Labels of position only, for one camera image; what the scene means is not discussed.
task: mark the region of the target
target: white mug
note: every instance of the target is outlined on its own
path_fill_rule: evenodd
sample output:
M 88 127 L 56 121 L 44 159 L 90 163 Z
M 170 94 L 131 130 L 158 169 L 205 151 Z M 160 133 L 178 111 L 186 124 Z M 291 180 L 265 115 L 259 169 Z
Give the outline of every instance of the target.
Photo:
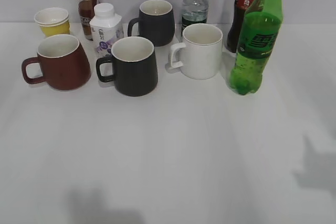
M 193 24 L 183 31 L 182 43 L 170 47 L 169 65 L 192 79 L 206 80 L 219 72 L 223 48 L 223 33 L 212 25 Z M 176 52 L 180 60 L 173 62 Z

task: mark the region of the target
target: mug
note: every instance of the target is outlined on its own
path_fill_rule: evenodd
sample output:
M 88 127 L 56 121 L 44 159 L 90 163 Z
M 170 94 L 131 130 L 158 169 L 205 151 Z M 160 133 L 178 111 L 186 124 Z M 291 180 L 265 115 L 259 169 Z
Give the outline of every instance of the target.
M 148 0 L 140 5 L 139 18 L 128 25 L 128 36 L 132 36 L 135 23 L 139 23 L 139 35 L 153 42 L 154 46 L 168 45 L 175 34 L 173 6 L 165 0 Z
M 30 78 L 26 68 L 39 63 L 42 76 Z M 47 82 L 58 90 L 72 90 L 84 85 L 91 76 L 90 64 L 79 40 L 73 35 L 60 34 L 44 39 L 37 57 L 22 62 L 22 75 L 28 84 Z
M 47 37 L 70 34 L 69 13 L 63 8 L 52 7 L 40 10 L 35 14 L 34 21 Z
M 209 79 L 219 72 L 222 48 L 223 33 L 219 28 L 208 24 L 187 26 L 183 30 L 182 43 L 170 48 L 170 68 L 180 68 L 184 75 L 192 79 Z M 179 50 L 180 60 L 173 62 Z
M 131 97 L 140 97 L 155 89 L 158 68 L 153 43 L 142 37 L 127 37 L 114 43 L 111 52 L 112 56 L 96 61 L 101 82 L 114 81 L 120 93 Z M 101 75 L 100 65 L 104 63 L 112 63 L 113 75 Z

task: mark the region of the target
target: bottle cap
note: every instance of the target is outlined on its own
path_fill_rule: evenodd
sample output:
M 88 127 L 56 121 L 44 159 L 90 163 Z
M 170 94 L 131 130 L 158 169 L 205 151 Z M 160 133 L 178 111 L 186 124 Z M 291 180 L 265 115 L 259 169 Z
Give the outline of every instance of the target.
M 94 7 L 95 16 L 101 19 L 113 18 L 114 7 L 110 3 L 101 3 Z

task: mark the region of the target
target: green plastic bottle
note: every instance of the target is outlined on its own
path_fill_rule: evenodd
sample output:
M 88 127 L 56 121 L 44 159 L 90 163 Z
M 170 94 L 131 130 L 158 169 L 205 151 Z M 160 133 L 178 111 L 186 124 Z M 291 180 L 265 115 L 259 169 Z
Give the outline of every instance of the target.
M 230 86 L 241 95 L 258 91 L 283 20 L 282 0 L 254 0 L 246 10 Z

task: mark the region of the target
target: mug rim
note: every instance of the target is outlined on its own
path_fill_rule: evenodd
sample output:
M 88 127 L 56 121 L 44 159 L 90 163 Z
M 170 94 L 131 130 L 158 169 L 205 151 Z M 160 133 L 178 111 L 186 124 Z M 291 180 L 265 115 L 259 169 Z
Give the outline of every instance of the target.
M 131 39 L 133 39 L 133 40 L 143 40 L 143 41 L 149 42 L 149 45 L 151 45 L 151 47 L 152 47 L 152 50 L 151 50 L 150 54 L 148 54 L 146 57 L 143 57 L 143 58 L 141 58 L 139 60 L 124 60 L 124 59 L 121 59 L 120 57 L 117 57 L 117 55 L 114 53 L 114 48 L 116 47 L 116 45 L 122 43 L 125 40 L 131 40 Z M 140 62 L 140 61 L 148 59 L 149 57 L 152 56 L 152 54 L 154 53 L 154 44 L 149 39 L 146 39 L 146 38 L 143 38 L 143 37 L 138 37 L 138 36 L 125 37 L 125 38 L 119 39 L 118 41 L 116 41 L 113 44 L 113 46 L 111 48 L 111 52 L 112 52 L 113 57 L 115 57 L 116 59 L 118 59 L 118 60 L 120 60 L 122 62 L 129 62 L 129 63 L 131 63 L 131 62 Z
M 188 28 L 190 29 L 190 27 L 193 27 L 193 26 L 207 26 L 207 27 L 211 26 L 211 27 L 214 27 L 214 28 L 216 28 L 218 31 L 220 31 L 220 39 L 217 40 L 217 41 L 214 42 L 214 43 L 209 43 L 209 44 L 199 44 L 199 43 L 192 42 L 191 40 L 189 40 L 189 39 L 187 39 L 187 38 L 185 37 L 185 31 L 188 30 Z M 217 44 L 217 43 L 219 43 L 219 42 L 221 42 L 221 41 L 223 40 L 223 32 L 222 32 L 222 30 L 220 30 L 220 29 L 219 29 L 218 27 L 216 27 L 216 26 L 213 26 L 213 25 L 210 25 L 210 24 L 205 24 L 205 23 L 198 23 L 198 24 L 192 24 L 192 25 L 187 26 L 187 27 L 183 30 L 182 37 L 183 37 L 183 39 L 185 39 L 186 41 L 188 41 L 189 43 L 191 43 L 191 44 L 193 44 L 193 45 L 198 45 L 198 46 L 211 46 L 211 45 Z
M 77 46 L 76 46 L 76 48 L 75 48 L 74 50 L 72 50 L 72 51 L 70 51 L 70 52 L 64 54 L 64 55 L 57 56 L 57 57 L 49 57 L 49 56 L 45 56 L 45 55 L 43 55 L 43 54 L 41 54 L 41 53 L 39 52 L 39 51 L 40 51 L 40 46 L 41 46 L 43 43 L 45 43 L 46 41 L 48 41 L 48 40 L 50 40 L 50 39 L 54 39 L 55 37 L 60 37 L 60 36 L 62 36 L 62 37 L 71 37 L 71 38 L 76 39 L 76 40 L 77 40 Z M 75 52 L 75 51 L 79 48 L 79 46 L 80 46 L 80 42 L 79 42 L 79 39 L 78 39 L 76 36 L 71 35 L 71 34 L 56 34 L 56 35 L 52 35 L 52 36 L 47 37 L 47 38 L 45 38 L 44 40 L 42 40 L 41 43 L 40 43 L 40 44 L 38 45 L 38 47 L 37 47 L 37 53 L 38 53 L 39 56 L 44 57 L 44 58 L 48 58 L 48 59 L 59 59 L 59 58 L 62 58 L 62 57 L 65 57 L 65 56 L 68 56 L 68 55 L 72 54 L 73 52 Z
M 39 22 L 38 20 L 37 20 L 37 15 L 38 14 L 40 14 L 41 12 L 45 12 L 45 11 L 48 11 L 48 10 L 56 10 L 56 9 L 58 9 L 58 10 L 61 10 L 61 11 L 64 11 L 64 13 L 66 14 L 65 16 L 65 18 L 63 18 L 61 21 L 58 21 L 58 22 Z M 68 21 L 69 20 L 69 12 L 68 12 L 68 10 L 66 10 L 66 9 L 64 9 L 64 8 L 61 8 L 61 7 L 50 7 L 50 8 L 45 8 L 45 9 L 42 9 L 42 10 L 39 10 L 35 15 L 34 15 L 34 21 L 38 24 L 38 25 L 40 25 L 40 26 L 58 26 L 58 25 L 60 25 L 60 24 L 63 24 L 63 23 L 65 23 L 66 21 Z
M 144 11 L 142 10 L 141 6 L 144 5 L 145 3 L 153 2 L 153 1 L 160 1 L 160 2 L 165 2 L 165 3 L 169 4 L 169 6 L 170 6 L 169 11 L 168 11 L 168 12 L 165 12 L 165 13 L 162 13 L 162 14 L 150 14 L 150 13 L 144 12 Z M 167 0 L 147 0 L 147 1 L 143 2 L 143 3 L 140 5 L 139 9 L 140 9 L 140 11 L 141 11 L 142 13 L 145 13 L 146 15 L 149 15 L 149 16 L 162 16 L 162 15 L 166 15 L 166 14 L 170 13 L 170 12 L 172 11 L 172 9 L 173 9 L 173 5 L 172 5 L 171 3 L 169 3 Z

